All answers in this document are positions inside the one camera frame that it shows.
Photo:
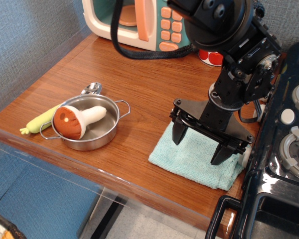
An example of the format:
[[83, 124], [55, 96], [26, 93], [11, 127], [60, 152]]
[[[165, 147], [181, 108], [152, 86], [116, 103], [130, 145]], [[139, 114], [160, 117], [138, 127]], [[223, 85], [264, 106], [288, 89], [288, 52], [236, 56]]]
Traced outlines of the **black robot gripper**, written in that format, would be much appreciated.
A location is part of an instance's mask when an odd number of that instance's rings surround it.
[[191, 128], [219, 143], [210, 162], [212, 165], [222, 164], [232, 154], [242, 154], [245, 147], [254, 142], [254, 136], [234, 116], [244, 105], [245, 91], [245, 87], [218, 88], [213, 84], [208, 100], [175, 99], [170, 113], [173, 142], [179, 145]]

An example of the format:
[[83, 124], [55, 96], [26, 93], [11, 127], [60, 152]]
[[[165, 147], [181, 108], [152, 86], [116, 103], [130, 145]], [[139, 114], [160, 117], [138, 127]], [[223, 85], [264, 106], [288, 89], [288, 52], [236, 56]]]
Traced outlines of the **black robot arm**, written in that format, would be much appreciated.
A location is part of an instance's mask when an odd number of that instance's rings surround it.
[[184, 18], [194, 47], [223, 56], [208, 100], [176, 99], [170, 115], [174, 143], [179, 144], [191, 128], [218, 142], [211, 164], [219, 165], [233, 154], [244, 153], [254, 141], [234, 112], [271, 91], [281, 47], [255, 16], [251, 0], [170, 0], [167, 4]]

